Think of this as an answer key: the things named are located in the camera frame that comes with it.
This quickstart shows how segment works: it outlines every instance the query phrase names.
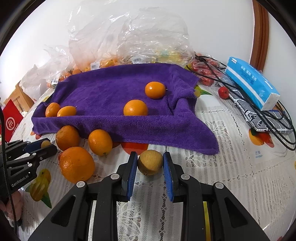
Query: white lace tablecloth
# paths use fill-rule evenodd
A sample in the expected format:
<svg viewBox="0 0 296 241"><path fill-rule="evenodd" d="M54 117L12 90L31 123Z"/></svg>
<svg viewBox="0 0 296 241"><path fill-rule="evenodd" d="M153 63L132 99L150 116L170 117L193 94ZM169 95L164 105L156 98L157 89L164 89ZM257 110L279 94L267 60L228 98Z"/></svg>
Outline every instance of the white lace tablecloth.
<svg viewBox="0 0 296 241"><path fill-rule="evenodd" d="M249 138L249 126L230 100L221 100L215 89L202 86L211 95L197 99L196 116L217 137L220 152L207 156L195 151L160 145L149 145L163 153L169 151L173 162L182 166L185 173L202 183L222 182L243 204L271 241L289 229L296 209L295 152L287 150L275 137L271 137L274 148L267 144L254 145ZM41 100L52 91L43 95ZM12 140L35 141L31 136L31 116L36 106L23 119ZM55 134L47 134L55 144ZM129 155L121 145L105 157L93 154L86 140L81 146L87 149L96 162L96 171L89 183L116 172L118 166L127 162ZM40 162L37 174L47 168L52 180L48 193L54 207L73 186L62 175L58 165L58 154ZM23 188L23 224L19 228L21 240L28 240L44 217L50 212L42 201L35 202ZM133 196L128 203L118 203L118 240L180 240L182 204L171 203L167 198L164 175L144 176L138 170Z"/></svg>

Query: purple microfiber towel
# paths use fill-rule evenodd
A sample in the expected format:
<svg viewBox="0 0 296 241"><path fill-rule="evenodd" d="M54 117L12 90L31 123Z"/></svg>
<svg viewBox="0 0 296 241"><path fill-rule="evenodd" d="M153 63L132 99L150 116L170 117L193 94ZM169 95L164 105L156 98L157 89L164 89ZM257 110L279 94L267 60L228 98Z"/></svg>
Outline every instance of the purple microfiber towel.
<svg viewBox="0 0 296 241"><path fill-rule="evenodd" d="M166 94L150 99L145 86L163 83ZM77 106L76 116L45 117L42 102L32 116L33 131L56 133L65 125L77 128L82 138L95 129L106 130L115 142L138 142L174 146L207 155L219 152L210 129L194 114L194 86L198 78L172 64L134 64L108 67L68 77L58 83L51 102ZM148 116L124 116L125 104L139 99Z"/></svg>

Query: black cable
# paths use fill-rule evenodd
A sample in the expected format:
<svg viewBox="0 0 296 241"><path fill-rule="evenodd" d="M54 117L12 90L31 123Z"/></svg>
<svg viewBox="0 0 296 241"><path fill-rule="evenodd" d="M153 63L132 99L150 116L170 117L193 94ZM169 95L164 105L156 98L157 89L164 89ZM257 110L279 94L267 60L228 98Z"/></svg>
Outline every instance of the black cable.
<svg viewBox="0 0 296 241"><path fill-rule="evenodd" d="M289 113L288 113L288 111L286 110L286 108L283 106L283 104L279 101L279 103L280 103L280 105L285 109L285 111L287 112L287 114L289 115L289 119L287 118L287 116L286 116L286 114L284 113L284 111L283 111L283 109L282 108L278 108L278 109L280 109L281 110L281 115L282 115L282 117L281 118L277 118L277 117L275 117L275 116L273 116L271 113L269 113L269 112L267 112L267 111L261 111L261 110L259 110L258 109L258 107L255 105L255 103L248 97L248 95L245 93L245 91L240 87L240 86L237 86L237 87L234 87L234 86L232 86L232 85L230 85L230 84L228 84L228 83L226 83L226 82L224 82L224 81L222 81L217 75L216 75L216 73L213 71L213 69L209 66L209 64L206 62L206 60L204 59L204 58L210 58L210 59L213 59L213 58L211 58L211 57L207 57L207 56L197 56L197 55L195 55L195 58L197 59L197 60L199 60L199 61L202 61L202 62L204 62L205 63L205 65L211 70L211 72L215 75L215 77L217 78L217 79L214 79L214 78L211 78L211 77L208 77L208 76L205 76L205 75L203 75L203 74L199 74L199 73L196 73L195 71L193 71L193 70L191 70L191 68L189 68L188 66L186 66L187 68L188 68L188 70L190 70L191 72L193 72L193 73L195 73L195 74L197 74L197 75L200 75L200 76L203 76L203 77L205 77L205 78L208 78L208 79L211 79L211 80L214 80L214 81L217 81L217 82L220 82L220 83L222 83L223 85L225 85L227 88L228 88L228 90L229 91L231 91L233 94L235 94L236 96L238 96L240 99L243 99L244 101L246 101L252 108L253 108L253 110L256 112L256 114L258 115L258 117L263 121L263 123L266 125L266 127L268 128L268 130L270 131L270 132L272 132L274 135L275 135L275 137L287 148L287 149L289 149L289 150L292 150L292 151L294 151L294 150L296 150L296 146L295 147L293 147L293 148L291 148L291 147L289 147L286 143L284 143L283 141L282 141L282 139L284 139L284 141L285 142L287 142L287 143L289 143L289 144L291 144L291 145L296 145L296 142L290 142L287 138L285 138L278 130L277 130L277 128L275 128L274 126L273 126L273 124L272 124L272 122L270 122L270 120L266 117L266 116L268 116L269 118L272 118L272 119L274 119L274 120L277 120L277 121L279 121L285 128L287 128L287 129L290 129L290 130L292 130L293 131L293 134L294 134L294 136L296 136L296 131L295 131L295 128L294 128L294 126L293 126L293 124L292 124L292 120L291 120L291 117L290 117L290 115L289 115ZM235 88L235 89L238 89L239 91L240 91L240 93L241 93L241 95L242 96L239 96L237 93L235 93L230 87L232 87L232 88ZM283 118L286 118L286 121L288 122L288 124L291 126L291 128L289 128L289 127L287 127L285 124L283 124L280 120L281 119L283 119Z"/></svg>
<svg viewBox="0 0 296 241"><path fill-rule="evenodd" d="M5 119L4 119L4 114L2 112L2 108L0 107L0 120L1 120L1 136L2 136L2 158L3 158L3 173L4 173L4 179L5 179L5 184L6 184L6 189L8 193L8 198L11 204L11 209L13 213L13 220L14 220L14 232L17 234L17 218L15 215L15 206L13 204L12 196L11 196L11 190L10 186L7 181L8 173L7 173L7 165L6 165L6 153L5 153Z"/></svg>
<svg viewBox="0 0 296 241"><path fill-rule="evenodd" d="M222 83L222 84L224 84L224 85L229 85L228 83L225 83L225 82L223 82L214 72L213 72L213 70L212 70L212 68L209 66L209 64L206 62L206 60L204 60L203 59L203 61L204 61L204 63L208 66L208 68L209 69L211 69L211 71L212 71L212 73L216 76L216 78L217 78L217 82L220 82L220 83ZM288 148L289 150L296 150L296 147L293 149L293 148L290 148L289 146L287 146L276 134L275 134L275 132L272 130L272 129L274 129L277 133L278 133L278 135L281 137L281 138L283 138L287 143L289 143L289 144L292 144L292 145L295 145L296 144L296 142L290 142L288 139L286 139L276 128L273 128L272 127L272 123L266 118L266 116L264 115L264 113L261 111L261 110L259 110L258 108L257 108L257 106L254 104L254 102L248 97L248 95L244 92L244 90L240 87L240 86L238 86L237 87L237 89L241 92L241 94L242 94L242 96L243 96L243 99L244 99L244 101L246 101L251 107L253 106L253 109L254 109L254 111L257 113L257 115L259 116L259 118L265 123L265 125L268 127L268 129L269 129L269 131L271 131L275 136L276 136L276 138L286 147L286 148ZM294 133L294 135L296 135L296 133L295 133L295 129L294 129L294 127L292 126L292 123L289 123L290 125L291 125L291 127L292 127L292 130L293 130L293 133Z"/></svg>

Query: blue tissue package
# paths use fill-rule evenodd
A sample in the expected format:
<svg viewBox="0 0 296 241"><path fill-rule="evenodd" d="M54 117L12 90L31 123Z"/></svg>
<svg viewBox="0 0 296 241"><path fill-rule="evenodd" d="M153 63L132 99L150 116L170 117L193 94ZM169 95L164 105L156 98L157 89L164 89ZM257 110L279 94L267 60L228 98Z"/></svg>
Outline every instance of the blue tissue package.
<svg viewBox="0 0 296 241"><path fill-rule="evenodd" d="M276 88L247 62L230 57L226 71L260 110L272 110L279 100L280 94Z"/></svg>

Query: wooden door frame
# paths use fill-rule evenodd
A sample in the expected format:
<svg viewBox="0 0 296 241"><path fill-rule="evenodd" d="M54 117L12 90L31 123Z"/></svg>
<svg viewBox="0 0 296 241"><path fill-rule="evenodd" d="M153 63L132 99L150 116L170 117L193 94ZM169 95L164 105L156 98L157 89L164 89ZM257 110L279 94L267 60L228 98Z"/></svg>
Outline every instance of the wooden door frame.
<svg viewBox="0 0 296 241"><path fill-rule="evenodd" d="M250 64L257 70L263 70L268 50L269 19L267 10L257 0L253 0L255 17L254 40Z"/></svg>

